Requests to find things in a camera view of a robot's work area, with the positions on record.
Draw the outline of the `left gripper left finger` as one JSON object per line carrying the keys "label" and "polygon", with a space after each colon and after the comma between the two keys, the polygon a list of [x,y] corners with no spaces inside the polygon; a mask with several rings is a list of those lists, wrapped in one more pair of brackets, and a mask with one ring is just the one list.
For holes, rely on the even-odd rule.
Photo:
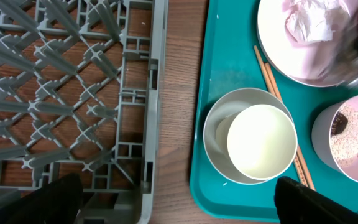
{"label": "left gripper left finger", "polygon": [[81,207],[80,176],[65,175],[0,208],[0,224],[73,224]]}

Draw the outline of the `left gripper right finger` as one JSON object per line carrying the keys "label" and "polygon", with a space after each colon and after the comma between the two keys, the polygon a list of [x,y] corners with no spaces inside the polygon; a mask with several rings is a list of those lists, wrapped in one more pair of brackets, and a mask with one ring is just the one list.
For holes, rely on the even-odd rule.
{"label": "left gripper right finger", "polygon": [[358,214],[289,178],[280,177],[274,203],[281,224],[358,224]]}

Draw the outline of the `pile of white rice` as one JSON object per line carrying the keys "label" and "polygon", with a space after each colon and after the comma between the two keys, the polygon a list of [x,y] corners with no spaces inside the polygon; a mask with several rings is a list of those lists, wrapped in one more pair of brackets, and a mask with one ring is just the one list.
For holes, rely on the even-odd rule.
{"label": "pile of white rice", "polygon": [[332,136],[330,132],[330,148],[336,163],[345,168],[358,159],[358,110],[345,103],[338,112],[346,116],[348,124],[341,134]]}

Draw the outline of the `small pink bowl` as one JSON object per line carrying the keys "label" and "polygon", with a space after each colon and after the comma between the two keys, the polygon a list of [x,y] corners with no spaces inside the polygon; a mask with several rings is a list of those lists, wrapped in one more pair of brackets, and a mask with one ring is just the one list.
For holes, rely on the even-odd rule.
{"label": "small pink bowl", "polygon": [[349,105],[358,112],[358,95],[323,110],[314,122],[311,140],[314,151],[327,166],[358,182],[358,157],[351,165],[347,167],[340,166],[334,158],[331,147],[331,128],[334,123],[334,117],[339,112],[340,107],[344,105]]}

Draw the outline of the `brown food piece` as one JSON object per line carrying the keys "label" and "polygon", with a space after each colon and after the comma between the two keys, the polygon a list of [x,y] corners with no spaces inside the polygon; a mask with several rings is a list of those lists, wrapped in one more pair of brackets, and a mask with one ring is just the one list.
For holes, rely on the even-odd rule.
{"label": "brown food piece", "polygon": [[348,124],[348,119],[341,112],[337,112],[331,126],[331,135],[335,136],[341,134]]}

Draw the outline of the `white napkin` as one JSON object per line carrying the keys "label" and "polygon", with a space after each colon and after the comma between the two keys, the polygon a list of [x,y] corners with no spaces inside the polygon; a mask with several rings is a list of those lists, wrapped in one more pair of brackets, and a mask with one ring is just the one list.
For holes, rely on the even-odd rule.
{"label": "white napkin", "polygon": [[337,38],[350,15],[338,0],[292,0],[285,27],[300,45]]}

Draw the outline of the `white paper cup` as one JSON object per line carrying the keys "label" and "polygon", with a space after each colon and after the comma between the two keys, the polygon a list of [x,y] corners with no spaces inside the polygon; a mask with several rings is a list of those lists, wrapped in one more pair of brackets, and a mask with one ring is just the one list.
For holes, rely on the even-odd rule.
{"label": "white paper cup", "polygon": [[215,140],[235,170],[253,180],[270,180],[293,163],[298,137],[293,121],[272,105],[253,105],[224,118]]}

